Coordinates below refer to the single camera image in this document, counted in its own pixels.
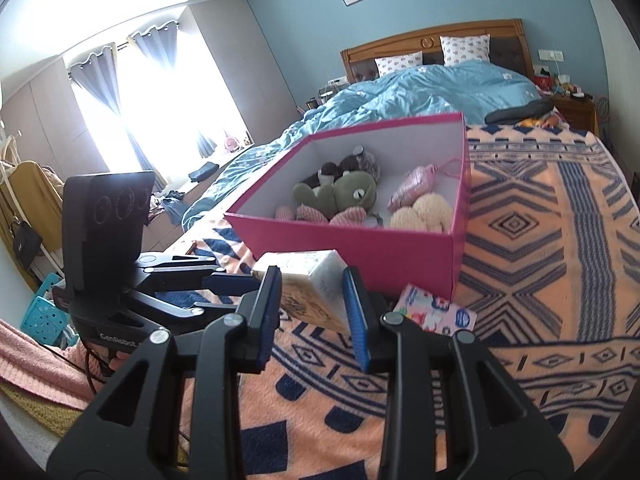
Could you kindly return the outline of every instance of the colorful package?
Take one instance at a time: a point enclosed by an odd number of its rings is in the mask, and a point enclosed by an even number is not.
[[[443,335],[473,330],[478,317],[475,312],[437,298],[415,285],[404,288],[394,310],[415,321],[423,330]]]

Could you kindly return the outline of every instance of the blue duvet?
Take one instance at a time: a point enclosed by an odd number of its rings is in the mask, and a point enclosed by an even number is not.
[[[467,124],[483,124],[491,112],[523,106],[537,98],[536,87],[529,79],[484,61],[453,67],[425,65],[351,85],[327,104],[309,110],[273,142],[239,155],[187,210],[182,227],[191,228],[251,173],[316,132],[454,111],[462,111]]]

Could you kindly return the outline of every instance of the cardboard box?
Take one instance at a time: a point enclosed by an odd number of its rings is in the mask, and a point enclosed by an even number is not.
[[[448,234],[346,227],[274,218],[281,205],[295,208],[294,184],[329,160],[339,162],[354,146],[364,146],[382,170],[378,199],[372,209],[388,221],[386,204],[405,175],[417,166],[447,167],[458,178],[438,173],[434,192],[454,209]],[[408,283],[451,300],[464,251],[470,165],[462,114],[443,114],[360,124],[308,136],[275,161],[228,209],[225,218],[252,250],[254,258],[267,252],[338,251],[357,266],[369,290],[399,297]]]
[[[350,333],[342,295],[347,264],[338,251],[266,253],[255,263],[252,275],[262,280],[270,266],[282,273],[283,310],[300,321]]]

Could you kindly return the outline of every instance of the person's hand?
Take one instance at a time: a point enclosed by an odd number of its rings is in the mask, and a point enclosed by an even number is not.
[[[109,361],[109,368],[114,371],[118,370],[124,364],[124,361],[129,359],[130,355],[126,352],[116,352],[116,357]]]
[[[127,354],[126,352],[116,352],[116,357],[109,360],[108,348],[105,348],[104,346],[96,345],[93,343],[88,343],[88,346],[89,348],[91,348],[91,350],[97,353],[102,358],[103,361],[108,362],[109,368],[111,368],[111,370],[114,370],[114,371],[120,368],[123,362],[126,361],[130,356],[130,354]]]

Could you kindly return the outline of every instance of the curtain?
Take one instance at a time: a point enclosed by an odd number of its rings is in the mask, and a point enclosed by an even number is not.
[[[100,54],[91,54],[89,59],[84,63],[73,65],[69,74],[74,83],[85,89],[95,99],[122,119],[115,54],[115,44],[107,45],[102,49]],[[127,139],[129,139],[131,143],[140,167],[143,170],[152,170],[156,173],[154,191],[162,191],[166,186],[166,180],[158,173],[158,170],[156,170],[151,161],[146,158],[137,140],[126,125],[125,129]]]
[[[160,28],[150,28],[145,34],[136,32],[127,38],[127,42],[138,47],[147,59],[173,71],[178,53],[177,37],[178,24],[168,22]]]
[[[175,77],[175,65],[177,60],[178,23],[167,22],[162,27],[151,27],[144,34],[136,32],[127,38],[127,43],[137,47],[145,57],[162,69],[168,77],[174,79],[174,87],[179,85]],[[200,130],[196,133],[196,147],[201,158],[213,155],[216,143],[204,135]]]

